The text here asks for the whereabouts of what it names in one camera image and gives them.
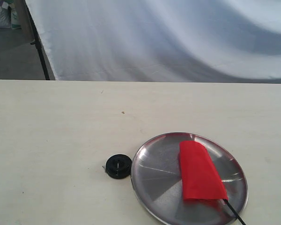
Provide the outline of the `red flag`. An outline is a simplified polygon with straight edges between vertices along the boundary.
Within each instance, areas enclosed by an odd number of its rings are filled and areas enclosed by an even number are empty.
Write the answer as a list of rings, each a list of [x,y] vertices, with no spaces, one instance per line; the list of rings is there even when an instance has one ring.
[[[223,201],[241,224],[237,211],[228,201],[227,191],[220,175],[207,151],[196,141],[182,141],[179,143],[179,165],[182,178],[182,198],[186,203],[202,203],[217,211]]]

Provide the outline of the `black round flag base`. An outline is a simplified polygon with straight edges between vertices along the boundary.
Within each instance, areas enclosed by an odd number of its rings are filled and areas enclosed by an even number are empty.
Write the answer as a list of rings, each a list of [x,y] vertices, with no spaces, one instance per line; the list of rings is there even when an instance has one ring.
[[[105,164],[105,172],[113,179],[124,179],[131,174],[132,160],[124,154],[111,156]]]

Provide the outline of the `round stainless steel plate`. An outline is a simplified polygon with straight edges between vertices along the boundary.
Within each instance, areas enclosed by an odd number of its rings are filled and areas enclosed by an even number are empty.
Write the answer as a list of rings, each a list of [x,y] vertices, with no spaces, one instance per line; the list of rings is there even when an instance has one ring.
[[[226,188],[229,204],[241,213],[248,202],[248,185],[241,166],[222,146],[191,133],[161,134],[139,148],[131,168],[135,194],[141,205],[165,225],[230,225],[236,217],[224,201],[211,205],[183,200],[179,143],[189,140],[207,149]]]

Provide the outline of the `white backdrop cloth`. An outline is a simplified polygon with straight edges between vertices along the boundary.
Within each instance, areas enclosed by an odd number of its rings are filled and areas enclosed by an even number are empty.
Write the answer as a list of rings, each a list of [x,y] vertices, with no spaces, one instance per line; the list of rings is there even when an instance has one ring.
[[[281,0],[29,0],[63,81],[281,83]]]

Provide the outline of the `black backdrop stand pole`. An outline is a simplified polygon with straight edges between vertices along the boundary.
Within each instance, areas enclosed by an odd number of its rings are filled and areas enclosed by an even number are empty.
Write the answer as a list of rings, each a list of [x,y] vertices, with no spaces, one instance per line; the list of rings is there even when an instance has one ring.
[[[42,70],[43,70],[44,78],[45,78],[45,80],[49,81],[50,76],[49,76],[48,68],[47,68],[47,65],[46,65],[46,62],[45,62],[42,44],[41,44],[41,41],[40,41],[40,38],[39,38],[37,28],[35,26],[35,23],[33,21],[33,18],[31,16],[31,13],[29,11],[29,8],[28,8],[26,2],[25,2],[25,7],[26,7],[26,10],[27,10],[29,23],[30,23],[30,27],[31,27],[31,32],[32,32],[32,36],[33,36],[33,40],[30,42],[30,44],[35,46],[35,48],[37,50],[37,53],[38,53],[40,63],[41,63],[41,67],[42,67]]]

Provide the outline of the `white sack in background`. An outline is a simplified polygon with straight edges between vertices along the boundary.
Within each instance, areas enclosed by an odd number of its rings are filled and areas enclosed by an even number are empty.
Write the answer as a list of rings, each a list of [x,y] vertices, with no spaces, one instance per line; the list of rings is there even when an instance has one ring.
[[[14,0],[0,0],[0,29],[3,28],[21,28]]]

